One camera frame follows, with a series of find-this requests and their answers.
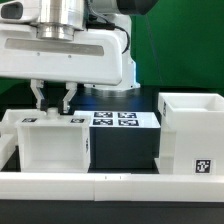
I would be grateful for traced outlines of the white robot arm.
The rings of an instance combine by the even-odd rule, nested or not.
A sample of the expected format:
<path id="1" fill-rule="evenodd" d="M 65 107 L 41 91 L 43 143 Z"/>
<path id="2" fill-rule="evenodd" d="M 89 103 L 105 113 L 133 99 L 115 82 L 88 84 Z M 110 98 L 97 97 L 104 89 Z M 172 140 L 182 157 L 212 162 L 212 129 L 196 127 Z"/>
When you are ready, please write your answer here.
<path id="1" fill-rule="evenodd" d="M 0 77 L 29 79 L 45 111 L 46 81 L 63 82 L 67 113 L 77 86 L 121 95 L 140 87 L 131 57 L 131 17 L 159 0 L 8 0 L 0 3 Z"/>

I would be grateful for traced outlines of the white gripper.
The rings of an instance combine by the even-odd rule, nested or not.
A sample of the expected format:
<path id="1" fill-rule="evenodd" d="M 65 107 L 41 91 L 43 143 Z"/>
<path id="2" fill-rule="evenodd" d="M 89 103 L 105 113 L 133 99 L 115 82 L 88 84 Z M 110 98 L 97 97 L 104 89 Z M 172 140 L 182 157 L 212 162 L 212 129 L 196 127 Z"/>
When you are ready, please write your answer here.
<path id="1" fill-rule="evenodd" d="M 122 80 L 121 31 L 77 31 L 72 41 L 42 40 L 28 25 L 0 24 L 0 77 L 32 79 L 36 108 L 47 110 L 43 80 L 67 82 L 58 113 L 68 114 L 77 84 L 118 85 Z"/>

